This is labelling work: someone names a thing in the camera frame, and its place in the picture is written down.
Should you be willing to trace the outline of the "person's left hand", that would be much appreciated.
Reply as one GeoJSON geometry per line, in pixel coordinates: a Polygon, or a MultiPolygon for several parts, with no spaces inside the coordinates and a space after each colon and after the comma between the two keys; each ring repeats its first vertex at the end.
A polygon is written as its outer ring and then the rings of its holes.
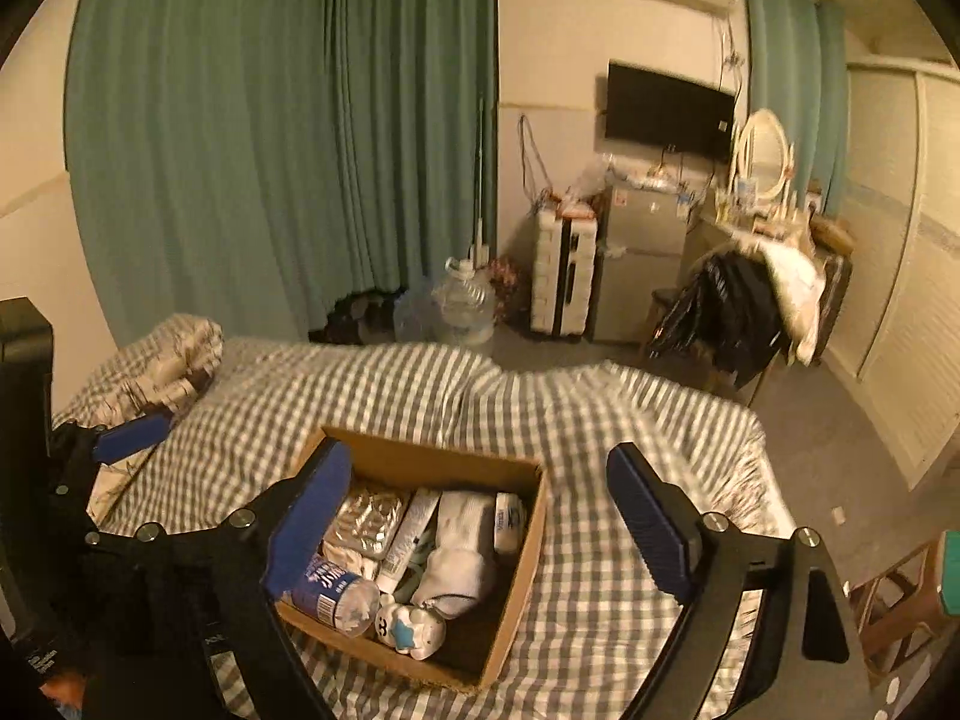
{"type": "Polygon", "coordinates": [[[86,679],[78,671],[60,671],[41,684],[41,692],[65,718],[82,717],[86,679]]]}

